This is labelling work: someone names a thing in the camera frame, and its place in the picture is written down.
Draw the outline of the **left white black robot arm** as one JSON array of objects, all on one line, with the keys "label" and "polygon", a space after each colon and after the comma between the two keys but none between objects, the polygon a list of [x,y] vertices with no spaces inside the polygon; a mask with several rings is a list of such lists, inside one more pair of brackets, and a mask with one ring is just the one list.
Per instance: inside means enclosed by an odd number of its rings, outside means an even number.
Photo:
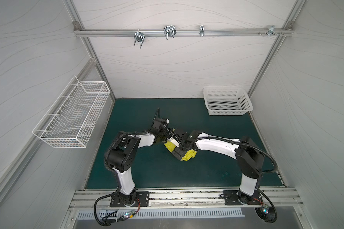
[{"label": "left white black robot arm", "polygon": [[105,168],[114,173],[118,184],[115,201],[130,207],[137,198],[136,186],[132,179],[131,166],[137,151],[142,147],[150,147],[166,142],[170,137],[169,119],[155,118],[147,131],[120,131],[105,153]]}]

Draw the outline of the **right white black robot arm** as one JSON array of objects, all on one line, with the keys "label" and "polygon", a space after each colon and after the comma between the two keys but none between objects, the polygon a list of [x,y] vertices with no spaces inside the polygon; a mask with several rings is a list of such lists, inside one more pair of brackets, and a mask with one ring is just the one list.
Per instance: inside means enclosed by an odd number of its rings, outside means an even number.
[{"label": "right white black robot arm", "polygon": [[253,202],[264,161],[264,154],[256,146],[244,140],[222,138],[196,131],[183,134],[179,140],[174,136],[170,137],[164,146],[179,161],[194,158],[200,150],[212,151],[236,160],[242,173],[236,196],[243,205]]}]

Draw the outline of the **yellow long pants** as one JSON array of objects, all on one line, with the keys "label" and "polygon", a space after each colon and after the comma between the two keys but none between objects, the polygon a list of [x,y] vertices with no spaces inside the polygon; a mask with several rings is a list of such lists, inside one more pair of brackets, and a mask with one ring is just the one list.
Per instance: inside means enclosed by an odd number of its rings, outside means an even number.
[{"label": "yellow long pants", "polygon": [[182,129],[173,129],[175,136],[167,139],[164,146],[179,161],[188,161],[197,154],[197,146],[193,143],[202,133],[200,131],[192,131],[187,133]]}]

